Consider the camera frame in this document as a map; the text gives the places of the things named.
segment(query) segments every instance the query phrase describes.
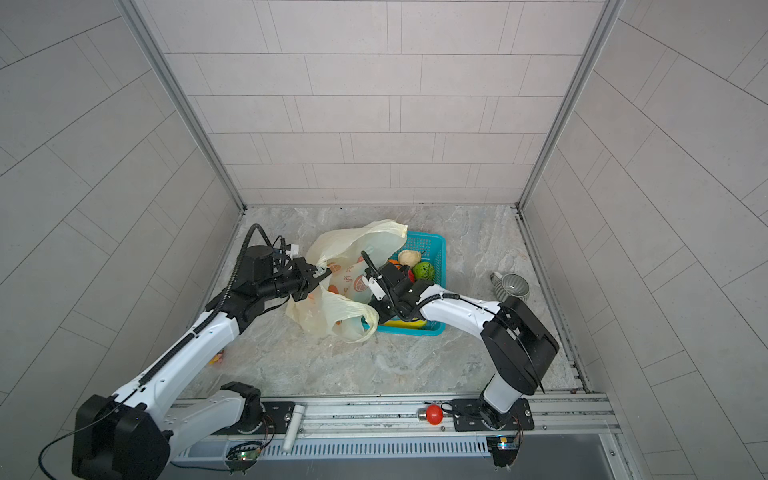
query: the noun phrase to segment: wire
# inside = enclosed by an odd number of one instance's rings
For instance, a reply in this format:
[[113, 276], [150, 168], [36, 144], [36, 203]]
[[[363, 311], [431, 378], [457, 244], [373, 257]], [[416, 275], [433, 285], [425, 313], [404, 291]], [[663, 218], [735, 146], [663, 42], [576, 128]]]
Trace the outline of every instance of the wire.
[[68, 434], [66, 434], [66, 435], [62, 435], [62, 436], [60, 436], [59, 438], [55, 439], [53, 442], [50, 442], [50, 443], [48, 443], [48, 444], [47, 444], [45, 447], [43, 447], [43, 448], [42, 448], [42, 450], [40, 451], [40, 454], [38, 455], [38, 467], [40, 467], [40, 471], [41, 471], [41, 472], [43, 472], [43, 473], [45, 474], [45, 476], [46, 476], [46, 477], [48, 477], [48, 478], [50, 478], [51, 480], [56, 480], [56, 477], [54, 477], [53, 475], [51, 475], [51, 474], [48, 472], [48, 470], [46, 470], [46, 469], [45, 469], [45, 467], [43, 466], [43, 457], [45, 456], [45, 453], [48, 451], [48, 449], [49, 449], [49, 448], [51, 448], [51, 445], [53, 445], [53, 444], [55, 444], [56, 442], [59, 442], [59, 441], [61, 441], [61, 440], [63, 440], [63, 439], [66, 439], [66, 438], [67, 438], [68, 436], [70, 436], [70, 435], [74, 435], [75, 433], [78, 433], [78, 432], [82, 432], [82, 431], [83, 431], [83, 430], [85, 430], [85, 429], [89, 429], [90, 427], [92, 427], [92, 426], [96, 425], [97, 423], [99, 423], [101, 420], [104, 420], [104, 419], [106, 419], [108, 416], [112, 415], [112, 414], [113, 414], [113, 413], [115, 413], [115, 412], [116, 412], [116, 411], [117, 411], [117, 410], [118, 410], [120, 407], [122, 407], [122, 406], [123, 406], [123, 404], [125, 404], [125, 403], [128, 401], [128, 399], [129, 399], [130, 397], [134, 396], [134, 394], [135, 394], [136, 392], [138, 392], [138, 389], [136, 389], [136, 390], [134, 390], [133, 392], [131, 392], [131, 394], [130, 394], [129, 396], [125, 397], [125, 400], [123, 400], [122, 402], [118, 403], [118, 406], [114, 407], [114, 408], [113, 408], [112, 410], [110, 410], [110, 412], [109, 412], [109, 413], [107, 413], [106, 415], [104, 415], [104, 416], [100, 417], [99, 419], [95, 419], [93, 422], [91, 422], [91, 423], [87, 424], [85, 427], [82, 427], [82, 428], [80, 428], [80, 429], [74, 430], [73, 432], [69, 432], [69, 433], [68, 433]]

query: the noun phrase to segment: blue basket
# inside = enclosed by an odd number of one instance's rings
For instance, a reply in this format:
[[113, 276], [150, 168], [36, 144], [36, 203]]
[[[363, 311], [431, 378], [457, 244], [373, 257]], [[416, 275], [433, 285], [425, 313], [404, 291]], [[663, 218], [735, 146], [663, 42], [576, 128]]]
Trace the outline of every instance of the blue basket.
[[[445, 238], [433, 233], [409, 231], [406, 244], [390, 258], [397, 260], [397, 254], [402, 250], [422, 252], [422, 262], [430, 262], [435, 267], [435, 283], [445, 288]], [[367, 329], [368, 324], [363, 323], [363, 326]], [[397, 326], [379, 325], [377, 330], [384, 333], [398, 333], [399, 335], [437, 336], [445, 330], [445, 324], [429, 320], [420, 329], [404, 329]]]

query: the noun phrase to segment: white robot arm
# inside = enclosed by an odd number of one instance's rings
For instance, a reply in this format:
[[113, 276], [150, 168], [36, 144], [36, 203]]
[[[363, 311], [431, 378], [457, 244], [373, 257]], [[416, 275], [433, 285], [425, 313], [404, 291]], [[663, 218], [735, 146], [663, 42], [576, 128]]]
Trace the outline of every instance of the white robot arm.
[[[248, 247], [258, 229], [266, 243]], [[192, 327], [158, 360], [109, 397], [92, 396], [78, 410], [72, 472], [96, 480], [153, 480], [179, 453], [211, 433], [234, 426], [248, 433], [263, 421], [260, 391], [231, 382], [206, 401], [167, 416], [184, 387], [206, 363], [260, 314], [266, 300], [291, 295], [301, 301], [330, 270], [318, 270], [289, 246], [273, 249], [254, 224], [240, 250], [227, 287], [207, 305]], [[519, 299], [474, 300], [424, 280], [408, 279], [391, 263], [380, 271], [368, 262], [371, 305], [380, 322], [399, 316], [447, 323], [481, 339], [497, 372], [481, 395], [479, 415], [492, 429], [509, 420], [512, 404], [541, 384], [559, 346]]]

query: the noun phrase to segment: plastic bag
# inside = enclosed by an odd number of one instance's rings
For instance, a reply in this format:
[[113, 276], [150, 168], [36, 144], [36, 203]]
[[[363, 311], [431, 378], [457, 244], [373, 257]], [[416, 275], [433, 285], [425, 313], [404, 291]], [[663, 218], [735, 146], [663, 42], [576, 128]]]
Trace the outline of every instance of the plastic bag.
[[[317, 336], [337, 335], [347, 342], [370, 338], [379, 325], [379, 314], [368, 305], [371, 291], [362, 282], [365, 250], [380, 266], [406, 243], [408, 226], [394, 220], [372, 222], [363, 228], [332, 230], [320, 235], [307, 250], [306, 261], [333, 273], [300, 302], [288, 300], [286, 315]], [[363, 318], [369, 328], [362, 327]]]

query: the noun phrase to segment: green fruit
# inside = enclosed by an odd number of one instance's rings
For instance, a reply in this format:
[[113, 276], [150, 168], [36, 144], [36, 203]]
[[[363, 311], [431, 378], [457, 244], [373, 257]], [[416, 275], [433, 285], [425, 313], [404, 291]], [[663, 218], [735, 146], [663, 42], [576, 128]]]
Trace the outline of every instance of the green fruit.
[[435, 281], [435, 267], [430, 262], [417, 263], [412, 271], [417, 280]]

